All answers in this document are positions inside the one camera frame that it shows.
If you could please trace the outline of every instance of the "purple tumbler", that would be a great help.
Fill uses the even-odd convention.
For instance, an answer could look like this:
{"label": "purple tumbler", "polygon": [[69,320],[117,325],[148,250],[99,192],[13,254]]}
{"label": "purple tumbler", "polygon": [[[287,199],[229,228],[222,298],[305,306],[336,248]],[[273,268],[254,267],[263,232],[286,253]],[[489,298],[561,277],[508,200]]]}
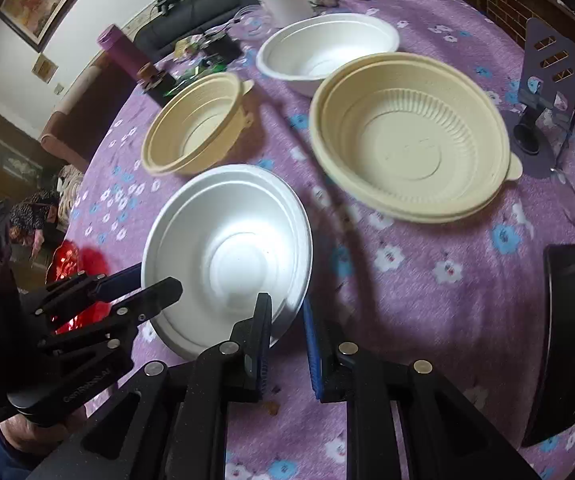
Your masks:
{"label": "purple tumbler", "polygon": [[138,71],[150,62],[148,56],[130,41],[120,28],[110,25],[96,42],[108,53],[113,62],[138,81]]}

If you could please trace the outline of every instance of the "metal bolt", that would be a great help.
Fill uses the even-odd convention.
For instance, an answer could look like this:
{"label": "metal bolt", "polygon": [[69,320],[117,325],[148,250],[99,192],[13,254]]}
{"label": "metal bolt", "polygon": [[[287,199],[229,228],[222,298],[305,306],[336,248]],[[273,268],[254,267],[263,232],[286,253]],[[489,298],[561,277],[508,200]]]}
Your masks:
{"label": "metal bolt", "polygon": [[356,352],[359,351],[359,346],[352,341],[346,341],[345,343],[341,343],[339,345],[339,352],[344,355],[354,355]]}
{"label": "metal bolt", "polygon": [[414,361],[414,369],[420,374],[429,374],[432,371],[432,363],[425,359]]}
{"label": "metal bolt", "polygon": [[225,343],[221,343],[221,346],[219,346],[218,349],[221,354],[230,355],[236,354],[239,351],[239,346],[234,341],[226,341]]}
{"label": "metal bolt", "polygon": [[146,375],[153,377],[164,371],[164,364],[161,361],[150,361],[145,368]]}

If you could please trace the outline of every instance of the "purple floral tablecloth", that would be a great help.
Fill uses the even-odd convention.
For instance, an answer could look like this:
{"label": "purple floral tablecloth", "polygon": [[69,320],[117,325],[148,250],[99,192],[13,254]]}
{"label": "purple floral tablecloth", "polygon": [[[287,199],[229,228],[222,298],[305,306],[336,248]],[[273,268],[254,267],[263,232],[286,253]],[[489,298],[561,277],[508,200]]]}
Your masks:
{"label": "purple floral tablecloth", "polygon": [[[449,63],[499,108],[520,111],[522,50],[463,1],[341,5],[329,12],[372,14],[391,23],[401,35],[401,50]],[[309,99],[258,72],[259,47],[244,43],[244,56],[229,67],[256,82],[246,103],[255,121],[223,164],[273,171],[305,205],[314,237],[312,304],[340,320],[360,346],[399,363],[431,361],[543,480],[565,478],[575,465],[575,425],[538,446],[519,448],[543,344],[543,248],[575,242],[575,227],[549,181],[523,176],[504,185],[482,212],[452,224],[386,218],[323,174],[309,146]],[[187,65],[166,67],[178,73]],[[141,143],[158,111],[139,89],[133,92],[101,142],[71,214],[67,238],[101,251],[111,272],[141,260],[154,218],[186,182],[156,178],[140,167]],[[551,116],[542,126],[557,149],[562,133],[551,128]],[[575,134],[563,169],[575,185]],[[149,323],[140,327],[133,358],[135,371],[152,359],[181,362]],[[345,444],[345,405],[314,399],[298,317],[270,351],[265,402],[231,408],[226,479],[341,480]]]}

